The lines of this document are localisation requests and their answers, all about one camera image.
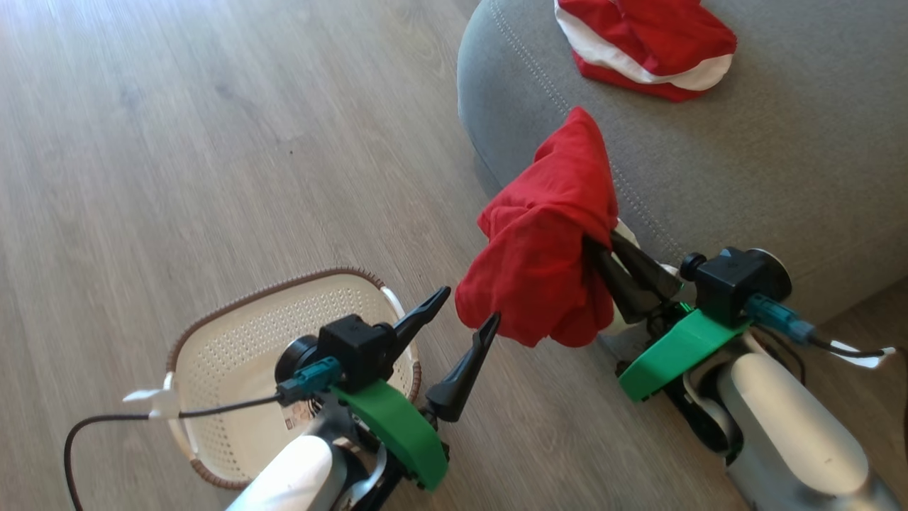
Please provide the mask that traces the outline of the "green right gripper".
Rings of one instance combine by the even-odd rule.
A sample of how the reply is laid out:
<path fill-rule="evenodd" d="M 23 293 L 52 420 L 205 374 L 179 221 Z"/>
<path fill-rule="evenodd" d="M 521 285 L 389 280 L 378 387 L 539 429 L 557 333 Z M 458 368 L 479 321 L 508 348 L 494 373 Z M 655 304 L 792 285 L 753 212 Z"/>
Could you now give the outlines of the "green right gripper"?
<path fill-rule="evenodd" d="M 619 384 L 631 401 L 644 401 L 661 391 L 753 323 L 739 313 L 733 314 L 730 323 L 716 320 L 697 299 L 669 302 L 684 287 L 677 273 L 650 258 L 619 231 L 612 231 L 610 240 L 612 253 L 585 236 L 584 255 L 606 285 L 624 323 L 643 322 L 653 341 L 619 374 Z"/>

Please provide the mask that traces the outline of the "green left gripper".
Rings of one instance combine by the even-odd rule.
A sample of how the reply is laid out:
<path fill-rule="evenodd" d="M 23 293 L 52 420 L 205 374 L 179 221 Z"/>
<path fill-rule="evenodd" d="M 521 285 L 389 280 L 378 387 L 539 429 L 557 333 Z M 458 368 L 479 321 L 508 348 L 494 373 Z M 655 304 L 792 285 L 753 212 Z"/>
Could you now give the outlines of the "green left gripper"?
<path fill-rule="evenodd" d="M 394 341 L 389 347 L 390 356 L 400 356 L 411 345 L 421 328 L 434 320 L 450 294 L 450 287 L 438 288 L 393 326 Z M 470 349 L 444 379 L 426 392 L 426 411 L 435 420 L 448 423 L 460 420 L 501 320 L 499 312 L 487 317 L 474 332 Z M 448 471 L 448 457 L 438 432 L 405 395 L 383 380 L 373 381 L 357 392 L 332 385 L 331 392 L 337 395 L 338 400 L 344 401 L 386 449 L 402 462 L 406 473 L 415 476 L 427 491 L 436 490 Z"/>

